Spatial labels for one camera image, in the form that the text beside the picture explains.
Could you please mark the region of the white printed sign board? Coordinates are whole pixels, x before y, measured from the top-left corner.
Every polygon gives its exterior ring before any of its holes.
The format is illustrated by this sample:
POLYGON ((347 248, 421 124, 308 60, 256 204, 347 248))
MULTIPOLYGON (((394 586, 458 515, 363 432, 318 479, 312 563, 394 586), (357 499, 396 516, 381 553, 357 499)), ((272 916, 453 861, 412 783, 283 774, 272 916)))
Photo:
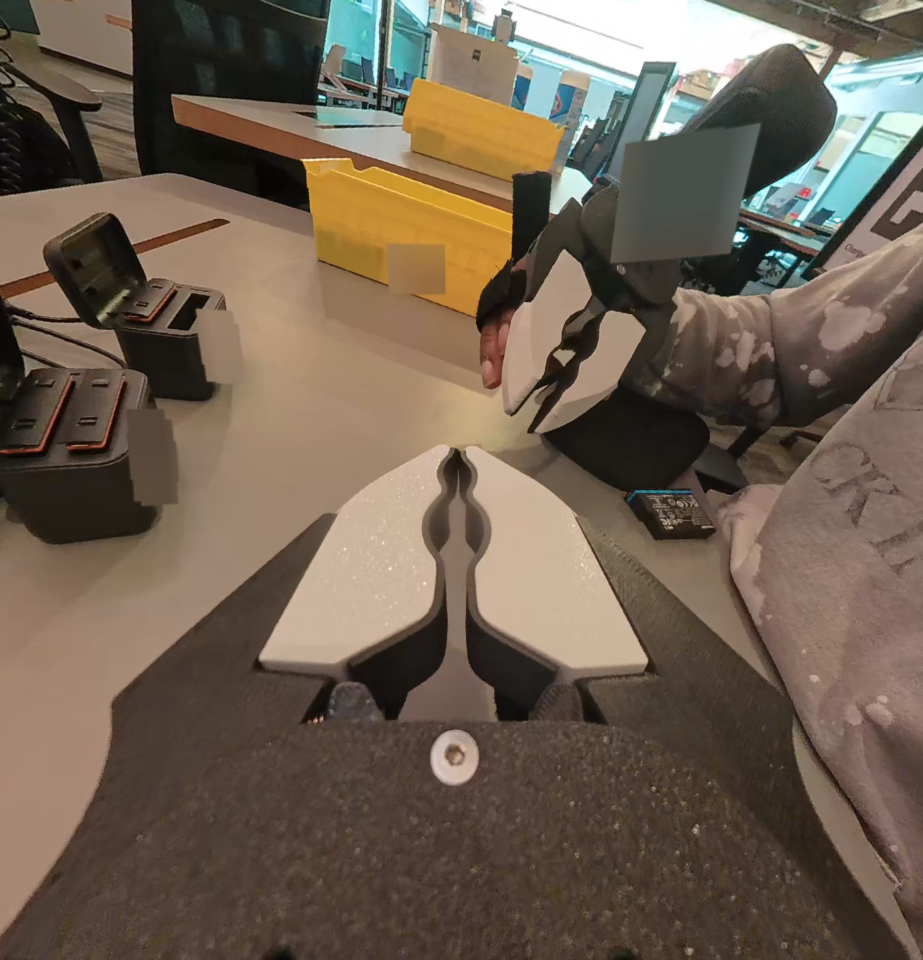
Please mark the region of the white printed sign board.
POLYGON ((923 125, 802 272, 810 281, 923 225, 923 125))

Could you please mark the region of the black battery orange rim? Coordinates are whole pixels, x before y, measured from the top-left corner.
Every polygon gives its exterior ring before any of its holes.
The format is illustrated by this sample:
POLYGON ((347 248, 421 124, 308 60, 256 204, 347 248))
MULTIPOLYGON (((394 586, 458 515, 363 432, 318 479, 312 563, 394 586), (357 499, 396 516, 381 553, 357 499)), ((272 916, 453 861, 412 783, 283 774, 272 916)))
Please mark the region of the black battery orange rim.
POLYGON ((31 370, 0 427, 0 456, 39 457, 51 446, 75 387, 75 373, 63 367, 31 370))
POLYGON ((108 450, 128 381, 121 370, 85 370, 72 387, 58 440, 72 454, 108 450))
POLYGON ((168 306, 178 292, 178 284, 165 278, 152 278, 119 308, 126 322, 149 325, 168 306))

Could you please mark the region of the person's right hand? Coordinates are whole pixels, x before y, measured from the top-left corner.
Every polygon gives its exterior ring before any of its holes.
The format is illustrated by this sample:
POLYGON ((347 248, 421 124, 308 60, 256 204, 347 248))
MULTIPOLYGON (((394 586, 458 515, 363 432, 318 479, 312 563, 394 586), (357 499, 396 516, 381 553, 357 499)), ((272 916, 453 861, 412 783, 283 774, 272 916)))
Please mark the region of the person's right hand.
POLYGON ((479 370, 485 390, 492 391, 501 385, 514 316, 514 309, 506 309, 487 319, 479 328, 479 370))

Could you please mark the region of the grey framed dark screen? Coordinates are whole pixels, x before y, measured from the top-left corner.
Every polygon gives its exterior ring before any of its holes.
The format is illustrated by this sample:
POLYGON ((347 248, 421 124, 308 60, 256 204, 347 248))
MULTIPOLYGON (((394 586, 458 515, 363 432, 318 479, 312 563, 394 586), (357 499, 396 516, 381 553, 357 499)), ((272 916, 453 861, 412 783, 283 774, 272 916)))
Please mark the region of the grey framed dark screen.
POLYGON ((620 179, 624 151, 628 145, 648 137, 676 67, 676 63, 669 61, 648 61, 643 65, 623 116, 617 148, 607 167, 607 175, 613 180, 620 179))

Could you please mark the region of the black battery blue rim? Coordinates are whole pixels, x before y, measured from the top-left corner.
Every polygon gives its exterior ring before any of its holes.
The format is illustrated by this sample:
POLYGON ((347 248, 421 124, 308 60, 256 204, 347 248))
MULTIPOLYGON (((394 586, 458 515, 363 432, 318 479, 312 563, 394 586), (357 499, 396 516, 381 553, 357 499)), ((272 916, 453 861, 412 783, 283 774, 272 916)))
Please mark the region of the black battery blue rim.
POLYGON ((704 541, 716 532, 688 488, 636 489, 625 503, 657 542, 704 541))

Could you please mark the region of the wooden edged table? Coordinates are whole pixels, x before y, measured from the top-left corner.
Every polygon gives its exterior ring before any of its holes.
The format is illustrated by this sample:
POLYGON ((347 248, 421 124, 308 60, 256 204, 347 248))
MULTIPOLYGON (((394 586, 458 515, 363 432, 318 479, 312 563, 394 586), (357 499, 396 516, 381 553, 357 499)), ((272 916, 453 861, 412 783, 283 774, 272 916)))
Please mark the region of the wooden edged table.
POLYGON ((498 210, 513 209, 510 181, 412 151, 396 114, 329 107, 331 120, 322 123, 314 107, 298 103, 172 94, 171 105, 185 128, 287 160, 348 159, 358 170, 378 167, 498 210))

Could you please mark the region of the black metal chair leg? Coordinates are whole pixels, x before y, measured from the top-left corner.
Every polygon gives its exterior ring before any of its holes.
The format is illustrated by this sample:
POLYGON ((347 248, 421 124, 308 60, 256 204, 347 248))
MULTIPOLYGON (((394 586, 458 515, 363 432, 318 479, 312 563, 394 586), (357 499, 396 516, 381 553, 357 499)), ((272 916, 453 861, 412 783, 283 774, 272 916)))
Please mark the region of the black metal chair leg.
MULTIPOLYGON (((727 448, 727 454, 733 459, 739 460, 767 433, 769 433, 767 429, 760 429, 755 426, 744 427, 741 434, 727 448)), ((799 441, 818 444, 823 438, 825 438, 825 434, 818 431, 794 429, 779 438, 777 443, 782 449, 791 450, 799 441)))

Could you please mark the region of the white paper sign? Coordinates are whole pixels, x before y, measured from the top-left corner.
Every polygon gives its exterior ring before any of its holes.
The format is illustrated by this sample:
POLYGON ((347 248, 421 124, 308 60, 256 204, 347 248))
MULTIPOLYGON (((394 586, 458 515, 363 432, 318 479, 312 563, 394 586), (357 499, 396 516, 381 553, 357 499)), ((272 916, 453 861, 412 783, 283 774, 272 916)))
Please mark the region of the white paper sign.
POLYGON ((434 23, 427 79, 509 107, 518 56, 506 43, 434 23))

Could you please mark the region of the black battery charging case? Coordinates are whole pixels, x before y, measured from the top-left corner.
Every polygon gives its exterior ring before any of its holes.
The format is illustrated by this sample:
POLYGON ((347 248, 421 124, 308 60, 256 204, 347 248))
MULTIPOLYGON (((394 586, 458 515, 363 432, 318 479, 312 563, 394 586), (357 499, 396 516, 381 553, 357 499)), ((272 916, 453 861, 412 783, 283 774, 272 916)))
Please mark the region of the black battery charging case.
POLYGON ((180 465, 172 422, 158 408, 142 372, 114 367, 26 368, 9 305, 0 294, 0 429, 27 374, 63 368, 74 381, 88 370, 122 371, 127 386, 107 450, 73 454, 55 428, 39 457, 0 455, 0 497, 29 533, 49 545, 129 537, 150 530, 161 509, 177 503, 180 465))
POLYGON ((151 279, 121 221, 97 213, 49 239, 43 248, 47 270, 75 315, 96 330, 110 330, 126 366, 144 374, 158 399, 210 400, 221 383, 205 350, 210 337, 232 327, 222 291, 177 284, 167 307, 149 324, 128 322, 120 308, 151 279))

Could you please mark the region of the yellow plastic bin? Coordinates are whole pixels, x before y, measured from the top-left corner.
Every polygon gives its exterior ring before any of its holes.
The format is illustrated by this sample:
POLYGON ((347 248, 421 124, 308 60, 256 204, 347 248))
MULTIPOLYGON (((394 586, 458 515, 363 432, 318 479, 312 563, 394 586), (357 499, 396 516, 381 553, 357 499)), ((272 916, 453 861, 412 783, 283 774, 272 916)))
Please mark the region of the yellow plastic bin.
POLYGON ((512 253, 513 218, 349 158, 304 161, 319 261, 473 317, 512 253))
POLYGON ((413 153, 507 182, 550 171, 563 137, 548 119, 422 78, 409 90, 403 130, 413 153))

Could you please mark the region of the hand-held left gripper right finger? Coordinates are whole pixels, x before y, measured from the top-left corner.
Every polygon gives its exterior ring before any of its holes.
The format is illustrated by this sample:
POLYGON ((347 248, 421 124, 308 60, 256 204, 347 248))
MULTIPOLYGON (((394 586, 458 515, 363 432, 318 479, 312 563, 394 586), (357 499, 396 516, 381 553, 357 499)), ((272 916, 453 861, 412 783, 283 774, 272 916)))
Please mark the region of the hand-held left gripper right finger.
POLYGON ((636 629, 561 498, 476 446, 459 453, 458 492, 473 552, 467 657, 503 718, 529 714, 554 684, 648 671, 636 629))

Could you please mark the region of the person's right forearm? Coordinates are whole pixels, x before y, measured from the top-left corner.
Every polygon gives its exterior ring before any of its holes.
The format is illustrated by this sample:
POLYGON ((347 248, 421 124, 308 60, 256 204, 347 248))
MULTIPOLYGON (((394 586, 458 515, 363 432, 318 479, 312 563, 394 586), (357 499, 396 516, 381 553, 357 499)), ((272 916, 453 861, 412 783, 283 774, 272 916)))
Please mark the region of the person's right forearm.
POLYGON ((874 386, 923 334, 923 224, 772 294, 688 291, 621 385, 743 426, 806 426, 874 386))

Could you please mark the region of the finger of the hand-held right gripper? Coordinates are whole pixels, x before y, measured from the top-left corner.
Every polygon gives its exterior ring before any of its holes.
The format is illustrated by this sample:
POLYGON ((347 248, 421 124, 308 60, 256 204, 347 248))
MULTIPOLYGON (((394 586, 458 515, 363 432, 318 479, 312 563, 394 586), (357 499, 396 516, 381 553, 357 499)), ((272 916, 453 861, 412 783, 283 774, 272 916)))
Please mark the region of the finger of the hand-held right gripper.
POLYGON ((569 338, 567 362, 542 379, 532 434, 575 422, 607 399, 639 347, 645 328, 630 313, 609 310, 590 319, 569 338))
POLYGON ((583 264, 569 250, 561 250, 536 293, 519 305, 508 326, 501 384, 504 414, 515 415, 540 386, 566 325, 590 299, 583 264))

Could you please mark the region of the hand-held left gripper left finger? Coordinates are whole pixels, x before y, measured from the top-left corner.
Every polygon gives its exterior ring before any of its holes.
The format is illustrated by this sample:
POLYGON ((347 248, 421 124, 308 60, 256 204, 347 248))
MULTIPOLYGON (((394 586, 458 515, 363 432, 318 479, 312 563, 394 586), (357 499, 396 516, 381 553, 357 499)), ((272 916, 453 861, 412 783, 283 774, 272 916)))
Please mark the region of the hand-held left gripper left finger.
POLYGON ((258 656, 266 671, 362 684, 389 719, 447 649, 442 549, 458 455, 437 445, 333 516, 258 656))

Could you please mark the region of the black mesh office chair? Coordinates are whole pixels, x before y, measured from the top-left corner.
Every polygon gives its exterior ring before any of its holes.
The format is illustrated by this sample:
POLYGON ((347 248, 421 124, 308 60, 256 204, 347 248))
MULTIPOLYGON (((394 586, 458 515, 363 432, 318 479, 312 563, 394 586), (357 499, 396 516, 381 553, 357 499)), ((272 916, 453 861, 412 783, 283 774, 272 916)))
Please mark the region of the black mesh office chair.
POLYGON ((782 44, 757 54, 680 133, 759 124, 743 190, 748 199, 815 157, 837 113, 837 102, 805 54, 782 44))

